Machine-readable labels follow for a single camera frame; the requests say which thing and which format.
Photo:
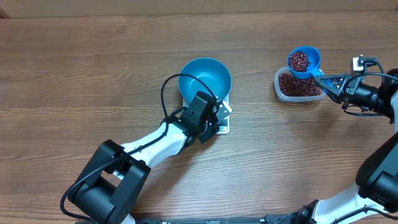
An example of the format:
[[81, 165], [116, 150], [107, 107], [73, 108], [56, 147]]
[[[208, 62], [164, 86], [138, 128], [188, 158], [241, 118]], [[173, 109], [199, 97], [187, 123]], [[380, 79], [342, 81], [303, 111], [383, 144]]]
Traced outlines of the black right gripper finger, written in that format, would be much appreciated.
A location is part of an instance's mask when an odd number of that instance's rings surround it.
[[341, 104], [342, 97], [341, 93], [343, 91], [342, 88], [334, 88], [332, 86], [321, 86], [320, 87], [324, 93], [335, 103]]
[[339, 75], [316, 76], [315, 84], [318, 85], [320, 88], [330, 87], [332, 89], [339, 89], [351, 77], [352, 76], [347, 73], [339, 74]]

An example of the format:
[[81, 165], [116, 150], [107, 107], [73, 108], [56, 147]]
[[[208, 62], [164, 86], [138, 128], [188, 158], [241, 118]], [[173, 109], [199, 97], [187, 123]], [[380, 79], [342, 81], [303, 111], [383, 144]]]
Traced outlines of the blue plastic scoop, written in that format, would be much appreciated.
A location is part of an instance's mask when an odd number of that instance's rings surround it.
[[287, 65], [291, 78], [288, 78], [286, 91], [288, 96], [318, 96], [323, 90], [315, 83], [315, 78], [322, 76], [320, 71], [320, 51], [314, 47], [303, 46], [293, 50]]

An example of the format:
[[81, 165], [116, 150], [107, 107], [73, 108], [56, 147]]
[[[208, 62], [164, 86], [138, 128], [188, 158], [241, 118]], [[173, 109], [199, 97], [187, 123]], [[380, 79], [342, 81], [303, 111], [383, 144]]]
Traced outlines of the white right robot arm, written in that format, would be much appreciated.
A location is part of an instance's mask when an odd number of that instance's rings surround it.
[[[364, 84], [366, 73], [315, 77], [315, 83], [343, 109], [358, 106], [367, 116], [381, 115], [397, 124], [397, 70], [381, 74], [380, 87]], [[380, 214], [397, 216], [397, 134], [393, 134], [361, 165], [355, 183], [338, 193], [304, 205], [281, 223], [353, 223]]]

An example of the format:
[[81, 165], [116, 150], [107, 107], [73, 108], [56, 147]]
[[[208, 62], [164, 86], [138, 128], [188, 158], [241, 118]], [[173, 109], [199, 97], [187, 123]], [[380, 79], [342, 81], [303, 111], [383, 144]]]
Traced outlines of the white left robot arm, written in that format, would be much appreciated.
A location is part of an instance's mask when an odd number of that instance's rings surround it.
[[83, 223], [135, 223], [130, 212], [151, 169], [196, 140], [212, 138], [231, 112], [226, 101], [198, 91], [188, 107], [174, 111], [153, 133], [122, 145], [103, 142], [60, 206], [69, 200], [84, 213], [74, 215]]

